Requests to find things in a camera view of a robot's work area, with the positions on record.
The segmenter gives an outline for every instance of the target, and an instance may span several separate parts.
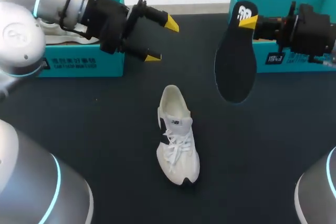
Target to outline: black cable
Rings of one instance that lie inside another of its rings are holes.
[[[66,3],[65,3],[65,6],[62,10],[62,12],[60,13],[60,20],[59,20],[59,26],[61,27],[62,30],[64,31],[70,31],[72,33],[75,33],[75,34],[79,34],[80,36],[83,36],[85,38],[87,38],[87,34],[86,33],[83,33],[81,31],[76,31],[76,30],[73,30],[73,29],[68,29],[66,27],[64,27],[64,19],[66,17],[66,13],[67,13],[67,10],[68,10],[68,7],[69,7],[69,4],[70,4],[70,1],[71,0],[67,0]]]

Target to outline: shoe logo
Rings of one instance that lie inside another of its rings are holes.
[[[238,14],[237,19],[239,19],[239,20],[251,18],[251,16],[252,16],[252,11],[250,9],[247,9],[244,5],[242,5],[239,8],[238,13],[239,14]]]

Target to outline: black logo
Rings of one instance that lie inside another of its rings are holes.
[[[50,65],[49,65],[49,63],[48,63],[47,58],[43,58],[43,61],[42,61],[42,67],[43,67],[43,69],[45,69],[45,70],[50,70]]]
[[[284,52],[270,52],[266,59],[266,65],[278,65],[281,64],[284,60]]]

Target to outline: shoe tongue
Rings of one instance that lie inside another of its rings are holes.
[[[193,123],[192,118],[177,118],[172,115],[166,115],[166,127],[174,134],[186,135]]]

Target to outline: white shoelace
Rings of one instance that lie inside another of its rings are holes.
[[[180,136],[174,134],[171,130],[166,130],[163,135],[167,136],[170,142],[168,149],[164,153],[164,159],[171,164],[171,171],[181,153],[187,152],[191,148],[190,131],[185,136]]]

